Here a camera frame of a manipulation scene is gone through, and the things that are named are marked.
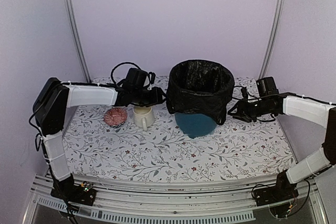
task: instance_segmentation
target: mug handle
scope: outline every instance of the mug handle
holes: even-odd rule
[[[147,124],[146,124],[146,118],[142,118],[142,127],[144,131],[147,131]]]

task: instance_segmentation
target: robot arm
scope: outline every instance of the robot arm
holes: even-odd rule
[[[331,165],[336,164],[336,107],[309,101],[297,97],[283,100],[283,111],[327,129],[325,141],[317,151],[300,163],[287,170],[286,175],[291,184],[315,175]]]
[[[93,84],[60,82],[50,78],[33,106],[37,127],[40,131],[44,158],[54,180],[52,196],[64,201],[92,205],[96,191],[92,185],[74,185],[67,165],[62,144],[66,108],[80,105],[108,106],[152,106],[165,101],[161,88],[154,83],[153,73],[131,68],[124,80],[118,84]]]
[[[272,77],[258,80],[257,85],[260,98],[249,99],[247,91],[242,90],[244,99],[228,111],[229,115],[245,122],[256,122],[257,118],[264,114],[285,114],[327,129],[322,146],[295,166],[279,173],[274,187],[254,190],[254,197],[260,206],[297,196],[295,187],[298,182],[317,176],[336,164],[336,106],[333,103],[299,97],[293,93],[279,94]]]

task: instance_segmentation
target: white cable tie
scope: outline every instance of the white cable tie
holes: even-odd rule
[[[306,159],[306,163],[307,163],[307,165],[308,165],[308,168],[309,168],[309,170],[310,170],[310,172],[312,173],[312,175],[314,175],[315,177],[317,177],[317,175],[311,170],[311,168],[310,168],[310,165],[309,165],[309,163],[308,163],[308,160]]]
[[[99,180],[99,178],[97,178],[97,180],[99,181],[99,183],[100,183],[101,185],[103,185],[103,186],[106,188],[106,190],[108,190],[107,186],[104,185],[104,184]]]
[[[57,156],[57,157],[54,157],[54,158],[44,158],[44,159],[45,159],[45,160],[48,160],[48,161],[53,161],[53,160],[58,159],[58,158],[60,158],[60,157],[62,157],[62,156],[65,156],[65,153],[63,153],[63,154],[61,154],[61,155],[59,155],[59,156]]]

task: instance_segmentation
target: aluminum frame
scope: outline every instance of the aluminum frame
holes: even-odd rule
[[[276,7],[275,14],[274,14],[272,29],[271,29],[271,33],[269,36],[264,61],[262,63],[261,71],[259,74],[259,79],[265,77],[267,73],[267,69],[268,69],[268,66],[271,60],[271,55],[273,52],[273,47],[274,47],[276,36],[277,36],[278,27],[280,24],[280,16],[281,16],[282,8],[284,6],[284,1],[285,0],[277,0],[277,7]]]
[[[81,178],[75,176],[75,180],[77,184]],[[140,222],[141,219],[152,219],[152,223],[155,223],[154,220],[162,220],[162,223],[168,223],[169,220],[171,220],[171,223],[174,223],[174,220],[175,223],[177,223],[177,220],[195,220],[195,223],[197,223],[200,219],[214,219],[216,221],[219,218],[244,215],[248,212],[253,213],[257,209],[264,209],[288,202],[283,201],[257,207],[256,202],[251,197],[251,189],[257,181],[253,179],[245,180],[246,183],[249,181],[254,183],[242,183],[234,187],[231,184],[234,184],[235,181],[232,181],[233,183],[210,183],[207,186],[205,185],[206,183],[194,183],[200,184],[199,188],[189,190],[171,190],[168,188],[163,190],[164,187],[161,187],[161,190],[151,190],[150,187],[152,187],[152,184],[159,183],[137,182],[138,185],[135,185],[133,182],[126,180],[119,181],[118,183],[111,181],[108,185],[95,185],[97,197],[94,205],[92,207],[80,206],[81,209],[78,215],[91,219],[98,218],[113,223],[116,222],[110,219],[112,216],[135,218],[139,219]],[[269,185],[271,185],[275,181],[271,180],[269,182]],[[310,180],[310,182],[310,202],[314,221],[318,224],[327,224],[328,220],[315,181]],[[54,209],[56,207],[57,210],[64,211],[64,206],[60,205],[62,201],[50,196],[52,184],[53,182],[49,175],[46,177],[36,176],[30,191],[30,204],[23,224],[31,223],[37,204]],[[301,182],[297,188],[299,198],[305,198],[308,192],[307,184]]]
[[[67,13],[68,13],[69,21],[70,21],[70,27],[71,27],[71,31],[72,31],[73,40],[75,42],[79,63],[80,63],[80,66],[82,68],[83,75],[85,77],[86,82],[90,83],[92,80],[91,80],[90,73],[89,73],[89,68],[88,68],[88,65],[86,63],[86,59],[85,59],[85,56],[84,56],[84,53],[83,53],[83,48],[82,48],[82,45],[81,45],[81,42],[80,42],[78,28],[77,28],[76,19],[75,19],[75,14],[73,12],[74,7],[72,5],[72,0],[64,0],[64,1],[65,1],[65,6],[66,6],[66,9],[67,9]]]

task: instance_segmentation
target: white mug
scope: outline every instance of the white mug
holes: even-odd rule
[[[154,112],[152,107],[138,107],[133,108],[133,119],[136,126],[143,128],[147,131],[148,127],[155,121]]]

